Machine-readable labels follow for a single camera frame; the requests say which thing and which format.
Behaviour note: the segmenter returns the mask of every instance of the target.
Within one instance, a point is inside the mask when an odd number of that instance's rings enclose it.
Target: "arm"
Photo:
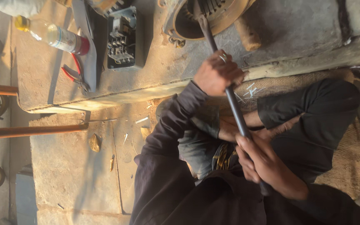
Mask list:
[[[224,62],[220,54],[224,51],[219,50],[204,61],[194,80],[162,111],[142,153],[134,158],[138,168],[130,224],[161,224],[195,187],[187,163],[179,160],[178,139],[208,95],[223,95],[226,86],[244,74],[231,62],[231,56]]]
[[[327,185],[308,184],[306,200],[291,203],[325,224],[360,224],[360,206],[350,196]]]
[[[145,140],[141,155],[164,155],[178,159],[178,139],[184,136],[188,120],[207,100],[208,95],[191,81],[179,96],[174,96],[159,123]]]
[[[237,135],[236,140],[239,145],[236,150],[246,179],[254,182],[264,180],[293,205],[324,224],[360,224],[360,207],[347,194],[326,185],[307,185],[259,136],[253,135],[253,140],[250,140]]]

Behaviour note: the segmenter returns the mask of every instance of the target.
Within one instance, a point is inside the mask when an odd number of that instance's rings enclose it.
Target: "black sleeve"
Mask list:
[[[360,206],[346,193],[318,184],[308,184],[308,189],[307,200],[291,203],[325,224],[360,224]]]
[[[190,82],[175,96],[140,155],[134,183],[134,206],[130,224],[161,224],[195,187],[187,163],[179,160],[178,139],[184,136],[188,120],[208,96]]]

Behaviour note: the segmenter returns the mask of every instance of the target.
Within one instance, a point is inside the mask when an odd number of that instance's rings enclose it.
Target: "bottle cap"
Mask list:
[[[29,31],[30,21],[24,16],[17,16],[15,19],[15,27],[24,32]]]

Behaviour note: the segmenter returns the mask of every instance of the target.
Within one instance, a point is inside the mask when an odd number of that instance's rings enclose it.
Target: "pliers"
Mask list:
[[[89,91],[90,89],[90,86],[88,84],[86,84],[83,80],[84,80],[84,77],[83,77],[83,73],[81,71],[81,68],[80,68],[80,64],[79,64],[79,61],[77,60],[76,56],[71,53],[72,56],[73,56],[73,59],[74,59],[74,62],[76,64],[76,67],[77,67],[77,72],[78,72],[78,75],[79,75],[79,79],[76,79],[74,78],[72,75],[70,75],[67,70],[64,68],[64,67],[61,67],[63,73],[73,82],[75,82],[76,84],[80,84],[80,87],[82,87],[82,94],[84,96],[86,96],[86,92]]]

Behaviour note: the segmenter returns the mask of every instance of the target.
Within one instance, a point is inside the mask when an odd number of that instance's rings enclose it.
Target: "man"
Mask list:
[[[130,224],[360,224],[360,207],[347,194],[311,184],[331,169],[333,151],[356,116],[356,87],[326,79],[259,99],[258,110],[244,115],[250,128],[264,126],[253,139],[240,136],[231,117],[211,123],[193,117],[208,96],[224,95],[242,76],[231,56],[219,50],[179,96],[164,103],[159,123],[134,159]],[[273,187],[269,197],[261,195],[260,181]]]

